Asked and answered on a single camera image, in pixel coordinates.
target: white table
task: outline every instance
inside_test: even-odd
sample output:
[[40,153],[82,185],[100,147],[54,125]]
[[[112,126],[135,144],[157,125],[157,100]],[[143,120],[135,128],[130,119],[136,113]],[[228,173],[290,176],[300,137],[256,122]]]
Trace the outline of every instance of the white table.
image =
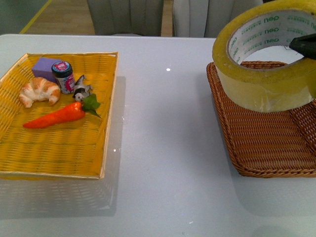
[[26,52],[120,53],[105,179],[0,180],[0,237],[315,236],[316,179],[232,166],[206,77],[213,43],[0,36],[1,76]]

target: jar label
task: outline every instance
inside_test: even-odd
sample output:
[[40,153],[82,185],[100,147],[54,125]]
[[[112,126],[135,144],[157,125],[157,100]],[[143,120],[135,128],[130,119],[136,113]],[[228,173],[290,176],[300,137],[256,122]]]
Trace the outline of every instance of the jar label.
[[61,92],[64,94],[71,94],[74,91],[75,87],[75,78],[74,74],[70,74],[68,77],[65,78],[56,78],[61,89]]

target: yellow stripe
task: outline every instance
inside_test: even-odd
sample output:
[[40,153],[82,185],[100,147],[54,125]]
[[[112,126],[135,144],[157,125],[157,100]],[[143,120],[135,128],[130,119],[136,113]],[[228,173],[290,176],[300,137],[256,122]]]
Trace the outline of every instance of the yellow stripe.
[[36,21],[36,19],[41,15],[41,13],[50,5],[52,0],[48,0],[47,3],[35,14],[35,16],[29,21],[29,23],[21,30],[20,34],[24,34],[30,26]]

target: roll of tape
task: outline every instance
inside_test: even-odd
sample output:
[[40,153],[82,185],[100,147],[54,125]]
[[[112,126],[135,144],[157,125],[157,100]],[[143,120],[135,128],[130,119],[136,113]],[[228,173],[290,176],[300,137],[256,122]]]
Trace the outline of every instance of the roll of tape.
[[259,112],[300,107],[316,97],[316,60],[302,58],[286,66],[256,70],[241,62],[260,49],[283,45],[316,33],[316,1],[275,0],[231,21],[218,35],[213,60],[227,96]]

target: purple block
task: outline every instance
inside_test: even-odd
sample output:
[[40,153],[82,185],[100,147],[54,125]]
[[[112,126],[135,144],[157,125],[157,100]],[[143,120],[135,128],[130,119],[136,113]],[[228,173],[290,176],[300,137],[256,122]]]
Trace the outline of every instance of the purple block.
[[36,78],[42,77],[45,78],[53,83],[58,84],[52,70],[51,66],[61,61],[60,59],[53,59],[53,58],[45,58],[41,57],[39,60],[35,63],[35,65],[32,67],[32,72]]

